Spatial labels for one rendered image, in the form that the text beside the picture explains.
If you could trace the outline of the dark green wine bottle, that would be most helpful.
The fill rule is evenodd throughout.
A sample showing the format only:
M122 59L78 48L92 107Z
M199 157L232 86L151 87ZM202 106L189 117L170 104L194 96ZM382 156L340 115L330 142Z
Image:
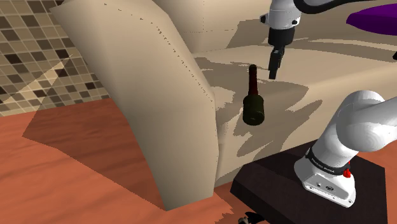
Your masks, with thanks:
M249 90L243 99L242 119L247 125L260 125L265 119L264 100L258 93L257 66L249 66Z

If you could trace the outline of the purple cushion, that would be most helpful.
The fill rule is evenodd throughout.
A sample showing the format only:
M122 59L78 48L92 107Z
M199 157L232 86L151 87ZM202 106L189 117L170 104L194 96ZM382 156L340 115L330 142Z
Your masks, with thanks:
M397 36L397 3L352 13L347 17L346 24L367 32Z

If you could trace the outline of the beige sofa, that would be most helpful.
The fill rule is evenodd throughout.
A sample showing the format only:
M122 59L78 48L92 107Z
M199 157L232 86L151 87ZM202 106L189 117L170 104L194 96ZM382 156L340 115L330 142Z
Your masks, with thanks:
M127 119L164 207L212 195L246 163L319 137L345 96L395 94L397 38L347 16L376 1L304 15L277 79L259 16L270 0L64 0L56 21ZM257 66L265 119L243 99Z

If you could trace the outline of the dark robot stand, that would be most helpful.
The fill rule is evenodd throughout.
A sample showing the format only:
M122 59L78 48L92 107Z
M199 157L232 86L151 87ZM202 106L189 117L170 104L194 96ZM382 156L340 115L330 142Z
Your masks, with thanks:
M270 224L388 224L385 169L364 158L351 160L356 200L349 208L303 188L293 166L312 145L244 165L231 193Z

